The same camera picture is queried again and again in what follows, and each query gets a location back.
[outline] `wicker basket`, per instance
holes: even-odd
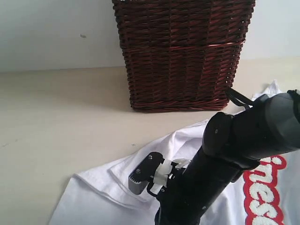
[[[112,0],[130,103],[144,112],[228,103],[255,0]]]

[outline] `beige table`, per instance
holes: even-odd
[[[234,88],[300,89],[299,75],[300,58],[241,61]],[[122,67],[1,74],[0,224],[46,224],[73,173],[215,113],[137,113],[128,98]]]

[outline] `white wall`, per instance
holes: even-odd
[[[0,71],[123,66],[112,6],[0,0]],[[300,56],[299,8],[300,0],[257,0],[242,58]]]

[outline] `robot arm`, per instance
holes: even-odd
[[[130,174],[129,189],[147,191],[160,202],[156,225],[197,225],[224,188],[260,159],[300,149],[300,93],[288,91],[252,102],[229,89],[227,95],[245,111],[237,115],[218,112],[204,131],[202,147],[187,168],[149,154]],[[166,184],[157,195],[150,189],[156,171],[165,169]]]

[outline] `table surface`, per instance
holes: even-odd
[[[241,60],[233,87],[300,89],[299,75],[300,58]],[[134,112],[123,67],[0,74],[0,224],[47,224],[73,173],[215,113]]]

